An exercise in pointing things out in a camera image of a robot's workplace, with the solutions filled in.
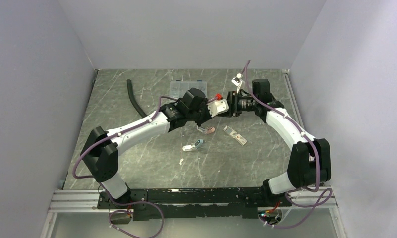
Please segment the white staple box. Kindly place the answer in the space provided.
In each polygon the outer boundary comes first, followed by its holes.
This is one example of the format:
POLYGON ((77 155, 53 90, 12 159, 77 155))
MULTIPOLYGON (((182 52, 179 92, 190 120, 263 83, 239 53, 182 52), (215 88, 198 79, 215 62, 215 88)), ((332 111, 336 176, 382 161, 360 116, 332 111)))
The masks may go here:
POLYGON ((225 126, 223 128, 224 132, 226 132, 230 137, 235 139, 240 145, 244 146, 247 143, 247 140, 239 134, 236 130, 231 128, 230 126, 225 126))

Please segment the blue mini stapler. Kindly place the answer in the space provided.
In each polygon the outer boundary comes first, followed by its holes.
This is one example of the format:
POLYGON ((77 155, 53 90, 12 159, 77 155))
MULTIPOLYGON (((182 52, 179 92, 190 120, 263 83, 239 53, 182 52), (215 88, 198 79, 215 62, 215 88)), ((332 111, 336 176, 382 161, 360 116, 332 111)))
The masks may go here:
POLYGON ((196 142, 194 142, 192 144, 183 146, 182 150, 184 152, 194 151, 194 150, 197 150, 199 147, 201 147, 203 143, 204 143, 203 139, 198 139, 196 142))

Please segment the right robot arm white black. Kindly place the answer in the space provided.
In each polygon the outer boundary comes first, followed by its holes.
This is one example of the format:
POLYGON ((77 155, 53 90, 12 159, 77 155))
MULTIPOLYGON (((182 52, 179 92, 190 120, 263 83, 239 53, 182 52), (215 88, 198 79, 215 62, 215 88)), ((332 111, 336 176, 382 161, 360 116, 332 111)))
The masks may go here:
POLYGON ((317 139, 303 129, 288 113, 284 105, 270 92, 267 79, 252 81, 252 91, 246 92, 247 83, 236 76, 237 87, 227 97, 228 116, 237 117, 242 112, 254 112, 264 123, 274 129, 291 150, 287 170, 263 182, 261 200, 272 206, 280 194, 301 188, 312 192, 331 178, 330 146, 327 140, 317 139))

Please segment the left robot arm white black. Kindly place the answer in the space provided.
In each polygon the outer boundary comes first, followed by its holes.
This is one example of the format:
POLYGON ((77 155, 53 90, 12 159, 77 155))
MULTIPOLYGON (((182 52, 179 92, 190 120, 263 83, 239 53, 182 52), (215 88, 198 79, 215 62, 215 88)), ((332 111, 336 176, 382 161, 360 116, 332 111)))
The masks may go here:
POLYGON ((190 121, 201 126, 218 114, 211 107, 223 101, 221 95, 208 99, 197 88, 187 90, 178 99, 168 97, 170 102, 162 104, 162 99, 166 98, 160 96, 157 108, 135 122, 114 129, 104 130, 100 126, 93 129, 75 164, 78 167, 80 162, 84 162, 90 174, 78 175, 75 167, 72 171, 73 177, 93 178, 108 192, 115 207, 126 207, 130 202, 131 192, 118 172, 119 156, 146 139, 169 133, 190 121))

